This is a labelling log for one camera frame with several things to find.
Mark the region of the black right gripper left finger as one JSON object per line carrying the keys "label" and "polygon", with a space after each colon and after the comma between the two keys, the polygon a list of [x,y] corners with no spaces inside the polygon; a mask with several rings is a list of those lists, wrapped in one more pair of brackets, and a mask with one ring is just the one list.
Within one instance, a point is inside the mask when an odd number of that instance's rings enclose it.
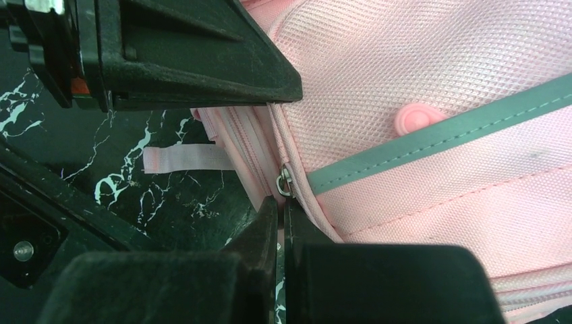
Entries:
{"label": "black right gripper left finger", "polygon": [[268,196],[214,252],[89,252],[63,271],[39,323],[273,323],[278,206]]}

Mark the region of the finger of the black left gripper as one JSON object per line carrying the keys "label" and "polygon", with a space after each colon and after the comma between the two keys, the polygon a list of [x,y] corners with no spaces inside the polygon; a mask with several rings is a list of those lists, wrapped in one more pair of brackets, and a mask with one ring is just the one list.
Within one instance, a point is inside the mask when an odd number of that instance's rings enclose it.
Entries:
{"label": "finger of the black left gripper", "polygon": [[116,110],[292,103],[302,79],[239,1],[99,1],[104,88]]}

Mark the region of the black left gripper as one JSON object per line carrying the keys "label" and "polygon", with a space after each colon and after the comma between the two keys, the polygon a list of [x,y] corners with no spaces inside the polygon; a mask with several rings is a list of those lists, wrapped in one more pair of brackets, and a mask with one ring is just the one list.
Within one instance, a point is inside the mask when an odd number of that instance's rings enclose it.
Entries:
{"label": "black left gripper", "polygon": [[62,108],[110,110],[97,1],[2,1],[1,28]]}

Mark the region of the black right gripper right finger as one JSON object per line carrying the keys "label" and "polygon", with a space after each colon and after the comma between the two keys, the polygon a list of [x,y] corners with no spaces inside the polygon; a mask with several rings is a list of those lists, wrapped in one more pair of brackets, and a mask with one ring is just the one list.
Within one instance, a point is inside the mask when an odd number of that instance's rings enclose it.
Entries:
{"label": "black right gripper right finger", "polygon": [[337,244],[284,209],[288,323],[502,323],[483,267],[450,245]]}

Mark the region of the pink student backpack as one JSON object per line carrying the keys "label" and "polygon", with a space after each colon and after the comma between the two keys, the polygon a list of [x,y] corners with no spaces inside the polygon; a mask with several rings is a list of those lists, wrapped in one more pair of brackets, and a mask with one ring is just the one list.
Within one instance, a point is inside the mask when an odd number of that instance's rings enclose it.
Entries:
{"label": "pink student backpack", "polygon": [[195,108],[210,142],[146,173],[236,170],[342,243],[454,244],[504,318],[571,305],[570,1],[244,1],[296,103]]}

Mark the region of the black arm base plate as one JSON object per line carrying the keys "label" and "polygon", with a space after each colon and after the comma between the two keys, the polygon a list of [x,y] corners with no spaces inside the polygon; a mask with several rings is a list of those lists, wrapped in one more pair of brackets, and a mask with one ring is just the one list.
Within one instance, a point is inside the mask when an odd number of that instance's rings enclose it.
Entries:
{"label": "black arm base plate", "polygon": [[1,276],[31,288],[66,248],[163,251],[22,151],[1,141]]}

